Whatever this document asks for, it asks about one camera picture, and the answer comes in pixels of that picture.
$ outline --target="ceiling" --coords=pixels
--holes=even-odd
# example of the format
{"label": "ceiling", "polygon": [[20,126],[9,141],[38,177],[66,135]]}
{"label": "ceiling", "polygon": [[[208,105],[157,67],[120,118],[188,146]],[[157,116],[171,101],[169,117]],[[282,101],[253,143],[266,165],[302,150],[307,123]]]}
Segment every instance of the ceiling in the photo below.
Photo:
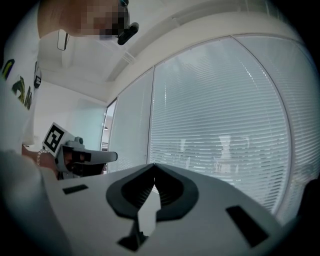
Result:
{"label": "ceiling", "polygon": [[[43,80],[104,100],[103,94],[108,93],[121,71],[134,63],[146,46],[176,27],[225,12],[279,15],[264,0],[130,0],[128,7],[131,22],[138,22],[140,28],[123,46],[71,36],[66,50],[61,51],[57,47],[58,31],[41,39],[38,59]],[[86,83],[91,85],[90,90],[77,86]]]}

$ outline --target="wall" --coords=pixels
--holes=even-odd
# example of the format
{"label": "wall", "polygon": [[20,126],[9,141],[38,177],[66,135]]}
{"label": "wall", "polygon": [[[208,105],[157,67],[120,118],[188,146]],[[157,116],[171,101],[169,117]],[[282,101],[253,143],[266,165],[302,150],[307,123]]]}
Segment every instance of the wall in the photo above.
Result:
{"label": "wall", "polygon": [[199,18],[171,30],[146,47],[135,63],[117,77],[107,102],[111,103],[136,78],[171,55],[210,39],[236,34],[269,34],[300,41],[294,29],[263,13],[226,12]]}
{"label": "wall", "polygon": [[[107,109],[105,102],[46,81],[42,81],[40,88],[34,116],[35,145],[32,146],[30,150],[38,151],[42,148],[42,141],[53,122],[56,122],[75,136],[79,136],[79,129],[85,127],[90,129],[90,125],[94,127],[97,125],[97,129],[101,129],[101,137],[103,127],[99,126],[99,120],[92,119],[97,120],[94,121],[95,123],[92,123],[93,121],[86,122],[85,119],[88,116],[88,113],[86,113],[88,111],[90,111],[89,114],[92,110],[98,113],[101,112],[100,124],[102,124],[105,118],[103,112]],[[83,138],[84,144],[86,145],[86,141],[88,144],[90,137],[86,132],[84,136],[87,137],[87,140],[85,137]]]}

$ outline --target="white t-shirt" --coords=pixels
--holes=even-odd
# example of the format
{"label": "white t-shirt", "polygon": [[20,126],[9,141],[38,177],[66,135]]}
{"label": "white t-shirt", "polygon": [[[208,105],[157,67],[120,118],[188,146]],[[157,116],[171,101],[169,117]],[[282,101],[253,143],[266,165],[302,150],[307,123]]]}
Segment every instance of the white t-shirt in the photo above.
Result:
{"label": "white t-shirt", "polygon": [[34,114],[41,85],[38,9],[20,21],[3,52],[0,85],[0,150],[21,154],[22,144],[34,144]]}

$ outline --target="gray device body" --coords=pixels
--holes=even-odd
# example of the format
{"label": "gray device body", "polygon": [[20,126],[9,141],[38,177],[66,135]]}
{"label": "gray device body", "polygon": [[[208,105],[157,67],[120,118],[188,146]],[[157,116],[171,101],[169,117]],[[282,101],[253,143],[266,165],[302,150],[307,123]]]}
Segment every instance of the gray device body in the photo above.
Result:
{"label": "gray device body", "polygon": [[[51,171],[15,153],[0,152],[0,159],[0,189],[5,206],[23,231],[52,255],[264,255],[292,227],[289,224],[281,228],[268,211],[230,184],[177,167],[145,164],[58,181]],[[153,233],[138,250],[132,251],[119,241],[132,233],[137,220],[119,216],[107,200],[108,192],[117,182],[155,167],[170,169],[192,181],[197,200],[183,217],[157,221]],[[267,234],[259,244],[252,246],[228,214],[227,209],[237,206]],[[170,207],[161,199],[160,211]]]}
{"label": "gray device body", "polygon": [[[82,177],[84,166],[97,166],[116,161],[116,152],[96,151],[85,149],[84,141],[81,137],[75,137],[55,122],[47,132],[42,146],[55,158],[56,169],[62,173],[63,179]],[[64,155],[69,152],[73,156],[78,156],[74,166],[70,169],[65,165]]]}

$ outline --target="window blind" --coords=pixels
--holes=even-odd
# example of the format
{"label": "window blind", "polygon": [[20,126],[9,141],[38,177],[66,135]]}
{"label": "window blind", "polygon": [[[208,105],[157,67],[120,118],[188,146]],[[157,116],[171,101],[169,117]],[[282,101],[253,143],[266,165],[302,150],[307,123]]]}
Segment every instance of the window blind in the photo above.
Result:
{"label": "window blind", "polygon": [[117,152],[118,159],[108,163],[108,172],[147,163],[153,74],[152,68],[117,98],[108,150]]}
{"label": "window blind", "polygon": [[291,124],[292,166],[288,188],[277,213],[286,223],[298,212],[306,184],[320,169],[319,77],[308,50],[291,40],[265,36],[237,39],[274,80]]}
{"label": "window blind", "polygon": [[272,81],[233,38],[154,70],[149,163],[222,179],[274,212],[287,184],[287,117]]}

